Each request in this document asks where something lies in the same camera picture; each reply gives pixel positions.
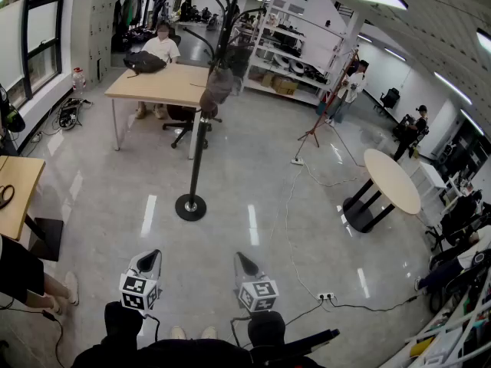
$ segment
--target railing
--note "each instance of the railing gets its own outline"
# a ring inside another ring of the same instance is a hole
[[[348,8],[346,5],[342,5],[340,2],[335,2],[334,6],[339,12],[339,15],[344,15],[348,16],[351,18],[353,16],[353,10],[351,8]]]

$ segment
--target glossy floor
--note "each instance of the glossy floor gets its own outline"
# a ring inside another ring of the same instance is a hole
[[[173,130],[162,131],[153,114],[135,120],[136,105],[117,101],[117,120],[126,133],[121,150],[113,150],[104,91],[122,72],[113,70],[105,84],[86,94],[94,105],[82,111],[83,126],[45,136],[31,154],[45,159],[46,168],[30,213],[65,222],[60,261],[47,263],[46,272],[63,279],[72,270],[80,281],[80,305],[68,307],[61,318],[65,366],[105,336],[104,305],[119,298],[120,274],[129,260],[149,249],[163,252],[163,293],[153,312],[161,321],[159,338],[175,325],[188,337],[213,325],[220,338],[233,342],[229,321],[242,314],[233,292],[237,251],[276,280],[281,297],[275,309],[285,321],[317,304],[307,288],[333,292],[339,304],[370,307],[392,307],[414,295],[414,277],[425,274],[429,258],[420,221],[394,210],[366,235],[343,224],[339,206],[367,175],[329,126],[317,131],[321,147],[309,138],[301,155],[320,182],[352,181],[320,186],[306,167],[290,163],[297,137],[316,120],[313,109],[253,91],[230,97],[219,109],[223,123],[213,123],[207,136],[199,174],[198,193],[208,212],[189,223],[174,211],[176,198],[189,189],[189,134],[171,149]],[[381,198],[374,207],[386,205]],[[0,304],[6,301],[1,296]],[[432,316],[423,298],[387,313],[325,308],[329,312],[319,308],[289,325],[286,340],[338,328],[340,337],[311,355],[330,367],[378,366]],[[12,366],[56,366],[56,324],[13,311],[0,317],[0,339],[11,344]],[[138,337],[141,347],[152,342],[154,331],[155,323],[147,320]],[[241,343],[248,343],[246,325],[237,331]]]

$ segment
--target white shelving unit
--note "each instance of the white shelving unit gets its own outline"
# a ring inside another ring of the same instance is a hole
[[[257,50],[272,52],[274,54],[278,54],[278,55],[284,56],[284,57],[289,58],[289,59],[300,61],[304,64],[308,64],[308,65],[315,67],[323,75],[326,75],[326,74],[331,75],[331,72],[329,71],[328,67],[331,66],[332,61],[337,56],[336,53],[333,53],[331,60],[329,61],[329,64],[327,64],[326,67],[320,67],[314,61],[310,61],[310,60],[305,59],[303,57],[296,57],[292,54],[284,52],[284,51],[276,48],[271,43],[271,41],[265,39],[264,34],[263,34],[265,29],[270,30],[270,32],[272,34],[274,32],[281,33],[284,35],[288,35],[289,37],[298,39],[299,41],[302,41],[302,42],[308,42],[309,41],[308,40],[308,34],[306,36],[302,36],[299,34],[291,33],[290,31],[286,31],[282,28],[277,28],[277,27],[274,27],[271,25],[267,25],[266,20],[269,17],[271,10],[274,9],[274,10],[279,11],[279,12],[284,12],[287,15],[294,16],[294,17],[296,17],[302,21],[306,21],[307,23],[310,23],[310,24],[315,25],[319,28],[322,28],[323,30],[326,30],[326,32],[337,35],[339,37],[338,47],[336,48],[337,51],[340,50],[341,42],[344,40],[344,35],[336,33],[335,31],[332,31],[331,29],[323,28],[322,26],[319,26],[315,23],[312,23],[312,22],[308,21],[307,19],[304,19],[302,16],[294,14],[293,12],[290,12],[286,9],[275,7],[275,6],[273,6],[273,3],[274,2],[271,1],[269,6],[268,6],[268,10],[267,10],[266,15],[265,15],[265,20],[263,21],[262,25],[259,27],[259,32],[257,33],[257,37],[256,36],[253,37],[254,49],[252,50],[252,55],[251,55],[251,58],[249,59],[249,66],[247,67],[247,70],[246,70],[245,75],[244,75],[244,81],[242,83],[242,90],[244,89],[244,87],[249,87],[249,88],[256,89],[256,90],[265,91],[266,93],[276,94],[280,97],[286,97],[286,98],[291,98],[294,100],[300,100],[301,102],[305,102],[305,103],[311,104],[311,105],[318,105],[320,100],[321,100],[321,97],[324,95],[325,91],[331,89],[331,83],[329,81],[329,79],[330,79],[329,76],[328,76],[328,84],[323,84],[323,83],[317,82],[316,80],[313,80],[313,79],[308,78],[306,76],[299,77],[298,75],[290,72],[288,69],[284,69],[283,67],[276,67],[274,64],[272,64],[271,61],[267,61],[263,58],[260,58],[259,56],[256,55],[256,52],[257,52]],[[262,69],[267,70],[267,71],[281,74],[282,76],[288,77],[294,81],[309,84],[313,87],[316,87],[316,91],[315,91],[315,93],[313,93],[313,92],[305,91],[302,89],[297,89],[297,90],[295,90],[295,93],[293,95],[278,94],[271,87],[264,87],[258,81],[249,78],[249,72],[250,72],[251,67],[259,67],[259,68],[262,68]]]
[[[463,349],[463,344],[469,336],[470,331],[473,328],[473,325],[476,323],[476,319],[479,314],[484,311],[491,309],[491,301],[487,301],[483,304],[483,299],[486,297],[486,292],[488,288],[491,288],[491,270],[488,271],[486,282],[484,283],[483,289],[481,290],[479,300],[477,301],[476,308],[469,312],[468,314],[463,314],[463,305],[468,297],[469,291],[463,296],[462,300],[457,305],[455,311],[450,316],[449,320],[445,323],[444,326],[438,327],[435,330],[429,331],[429,329],[442,317],[442,313],[448,309],[448,303],[442,308],[442,310],[432,319],[428,325],[419,332],[415,337],[411,337],[406,339],[407,345],[397,352],[394,356],[392,356],[386,363],[382,364],[379,368],[418,368],[425,366],[425,358],[428,356],[435,345],[437,345],[437,341],[441,338],[447,331],[455,330],[456,328],[462,327],[463,323],[468,322],[464,331],[459,337],[459,340],[456,343],[456,346],[450,351],[447,359],[443,362],[442,365],[450,364],[452,367],[459,367],[464,360],[468,360],[472,357],[479,356],[482,352],[491,349],[491,343],[487,343],[481,346],[479,349],[469,353],[465,356],[459,357],[461,350]],[[409,352],[411,348],[417,344],[418,340],[422,340],[423,338],[427,338],[434,335],[435,339],[433,342],[425,349],[425,351],[416,358],[411,364]]]

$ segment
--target black shorts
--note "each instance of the black shorts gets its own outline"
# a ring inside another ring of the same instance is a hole
[[[25,303],[28,291],[44,294],[44,265],[31,252],[2,236],[0,292]]]

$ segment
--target round table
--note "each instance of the round table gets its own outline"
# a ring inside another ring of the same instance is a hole
[[[407,214],[415,215],[421,210],[421,199],[416,186],[406,172],[388,155],[367,149],[364,161],[370,179],[352,197],[343,203],[344,216],[353,228],[359,232],[369,232],[383,217],[398,207]],[[366,203],[360,199],[375,184],[377,192]],[[384,194],[390,205],[374,217],[369,207]]]

